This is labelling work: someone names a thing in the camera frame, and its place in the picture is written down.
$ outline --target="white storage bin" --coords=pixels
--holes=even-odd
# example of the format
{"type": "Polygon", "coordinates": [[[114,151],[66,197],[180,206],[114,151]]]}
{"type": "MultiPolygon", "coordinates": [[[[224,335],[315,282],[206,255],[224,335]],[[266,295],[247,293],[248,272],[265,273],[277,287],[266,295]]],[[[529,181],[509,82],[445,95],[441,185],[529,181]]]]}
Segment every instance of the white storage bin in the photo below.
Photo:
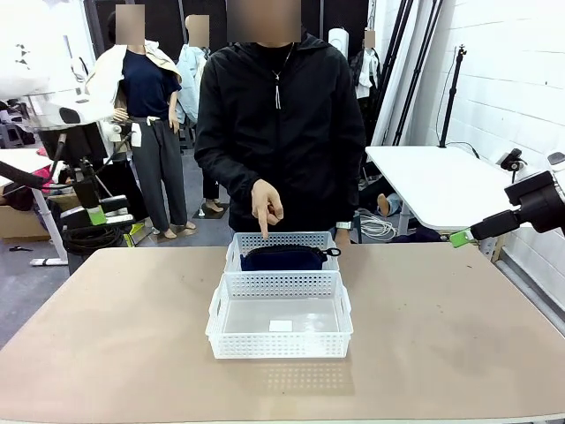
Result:
{"type": "MultiPolygon", "coordinates": [[[[238,232],[233,236],[233,241],[228,247],[224,272],[240,272],[241,255],[246,256],[249,252],[259,247],[279,245],[301,245],[328,250],[331,247],[335,247],[335,242],[331,233],[327,231],[270,232],[267,240],[263,239],[260,232],[238,232]]],[[[322,265],[322,270],[339,270],[337,258],[329,256],[328,260],[322,265]]]]}
{"type": "Polygon", "coordinates": [[[337,271],[227,273],[209,312],[217,359],[344,358],[353,333],[337,271]]]}

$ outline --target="green tag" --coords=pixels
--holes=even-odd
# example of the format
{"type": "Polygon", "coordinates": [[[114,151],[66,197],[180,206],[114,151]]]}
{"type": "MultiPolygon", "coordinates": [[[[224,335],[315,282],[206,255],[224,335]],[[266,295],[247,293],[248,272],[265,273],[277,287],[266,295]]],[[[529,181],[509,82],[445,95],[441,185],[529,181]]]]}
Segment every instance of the green tag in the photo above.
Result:
{"type": "Polygon", "coordinates": [[[88,216],[90,216],[92,225],[103,225],[106,223],[106,216],[100,206],[98,208],[88,209],[88,216]]]}
{"type": "Polygon", "coordinates": [[[473,240],[473,236],[471,235],[471,231],[469,229],[456,232],[455,234],[451,234],[449,236],[449,241],[453,245],[453,247],[461,247],[468,243],[471,243],[473,240]]]}

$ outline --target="black stand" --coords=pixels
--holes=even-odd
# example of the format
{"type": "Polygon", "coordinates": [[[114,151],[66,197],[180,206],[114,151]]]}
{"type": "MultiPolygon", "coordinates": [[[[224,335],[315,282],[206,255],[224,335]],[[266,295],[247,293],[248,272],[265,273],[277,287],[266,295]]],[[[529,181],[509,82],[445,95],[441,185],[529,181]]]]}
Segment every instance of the black stand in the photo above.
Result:
{"type": "Polygon", "coordinates": [[[448,108],[445,112],[445,120],[443,121],[443,130],[441,130],[441,140],[440,140],[440,148],[445,148],[445,140],[448,138],[448,128],[449,128],[449,121],[451,120],[451,111],[453,110],[453,102],[456,99],[457,93],[457,80],[459,80],[459,71],[461,71],[461,63],[463,61],[463,56],[467,54],[467,50],[465,50],[465,46],[459,46],[459,51],[457,52],[457,60],[456,60],[456,70],[453,73],[453,82],[451,83],[451,88],[449,89],[449,102],[448,108]]]}
{"type": "Polygon", "coordinates": [[[385,57],[384,65],[382,66],[382,83],[379,86],[379,97],[377,98],[375,116],[379,119],[380,109],[385,100],[387,93],[388,83],[390,82],[390,75],[392,74],[393,67],[395,66],[396,55],[400,49],[400,43],[403,40],[404,30],[406,29],[406,22],[410,16],[413,0],[402,0],[398,14],[396,15],[395,26],[392,30],[390,37],[390,44],[388,45],[387,56],[385,57]]]}
{"type": "Polygon", "coordinates": [[[408,89],[408,95],[406,96],[406,102],[404,102],[403,113],[400,116],[400,121],[398,122],[398,127],[396,128],[395,140],[393,141],[393,146],[398,146],[400,144],[400,138],[403,135],[404,125],[406,124],[406,119],[408,117],[408,112],[412,105],[412,98],[416,92],[416,85],[418,84],[418,79],[420,73],[422,72],[422,67],[424,66],[424,60],[426,59],[427,51],[430,47],[430,42],[432,41],[433,31],[437,24],[438,18],[440,16],[441,6],[443,5],[443,0],[439,3],[437,0],[433,0],[432,9],[430,10],[430,17],[427,21],[426,31],[424,32],[424,39],[422,40],[422,46],[418,54],[418,60],[416,61],[416,67],[414,68],[414,75],[412,75],[412,81],[410,83],[410,88],[408,89]]]}

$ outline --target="navy pouch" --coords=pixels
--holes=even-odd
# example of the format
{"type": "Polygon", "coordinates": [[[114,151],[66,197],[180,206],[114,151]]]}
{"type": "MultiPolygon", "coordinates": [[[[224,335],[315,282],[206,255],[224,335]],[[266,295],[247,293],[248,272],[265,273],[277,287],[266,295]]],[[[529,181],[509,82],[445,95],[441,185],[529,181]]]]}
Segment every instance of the navy pouch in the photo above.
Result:
{"type": "Polygon", "coordinates": [[[319,271],[329,256],[342,254],[338,248],[279,245],[260,247],[241,255],[242,271],[319,271]]]}

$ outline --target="person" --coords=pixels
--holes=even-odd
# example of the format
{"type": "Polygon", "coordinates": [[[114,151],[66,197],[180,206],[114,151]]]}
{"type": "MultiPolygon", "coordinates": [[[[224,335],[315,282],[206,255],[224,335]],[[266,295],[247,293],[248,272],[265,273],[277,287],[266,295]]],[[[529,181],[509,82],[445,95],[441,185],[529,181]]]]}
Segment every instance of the person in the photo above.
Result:
{"type": "Polygon", "coordinates": [[[338,227],[336,242],[347,245],[365,149],[349,66],[299,22],[297,35],[290,30],[299,2],[270,3],[238,14],[247,34],[266,41],[207,61],[195,158],[227,188],[233,231],[267,238],[338,227]]]}

